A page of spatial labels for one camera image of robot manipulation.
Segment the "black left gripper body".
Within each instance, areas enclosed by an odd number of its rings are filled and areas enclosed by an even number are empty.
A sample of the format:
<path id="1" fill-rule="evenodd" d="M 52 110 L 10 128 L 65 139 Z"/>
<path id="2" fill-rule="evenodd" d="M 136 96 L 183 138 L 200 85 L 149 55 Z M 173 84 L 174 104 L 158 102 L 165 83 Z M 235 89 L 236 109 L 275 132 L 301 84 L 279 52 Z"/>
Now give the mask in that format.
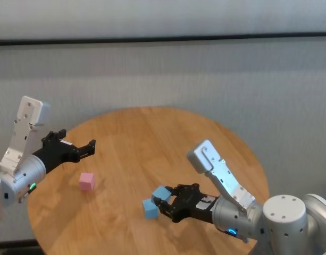
<path id="1" fill-rule="evenodd" d="M 77 147 L 73 144 L 67 144 L 59 141 L 48 141 L 47 136 L 42 138 L 42 147 L 33 153 L 39 158 L 45 166 L 46 174 L 51 172 L 63 163 L 80 162 L 77 154 Z"/>

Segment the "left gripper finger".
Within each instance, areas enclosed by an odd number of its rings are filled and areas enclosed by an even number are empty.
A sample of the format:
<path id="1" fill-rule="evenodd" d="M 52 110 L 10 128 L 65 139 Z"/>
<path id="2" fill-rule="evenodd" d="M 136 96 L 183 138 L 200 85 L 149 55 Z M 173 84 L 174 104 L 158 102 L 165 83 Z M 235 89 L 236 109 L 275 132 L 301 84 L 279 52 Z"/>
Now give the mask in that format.
<path id="1" fill-rule="evenodd" d="M 66 137 L 66 129 L 61 129 L 58 132 L 50 131 L 47 135 L 48 141 L 59 141 Z"/>
<path id="2" fill-rule="evenodd" d="M 79 159 L 83 159 L 95 154 L 96 140 L 91 140 L 85 146 L 77 149 Z"/>

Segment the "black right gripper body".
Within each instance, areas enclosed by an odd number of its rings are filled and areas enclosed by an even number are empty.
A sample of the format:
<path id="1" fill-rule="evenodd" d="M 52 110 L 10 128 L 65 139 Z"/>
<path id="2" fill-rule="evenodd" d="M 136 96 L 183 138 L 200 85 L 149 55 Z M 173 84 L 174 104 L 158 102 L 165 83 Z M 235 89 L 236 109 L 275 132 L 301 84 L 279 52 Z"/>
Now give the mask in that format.
<path id="1" fill-rule="evenodd" d="M 207 223 L 213 223 L 212 208 L 218 197 L 201 193 L 199 184 L 178 184 L 179 196 L 175 197 L 170 214 L 174 223 L 186 218 L 194 218 Z"/>

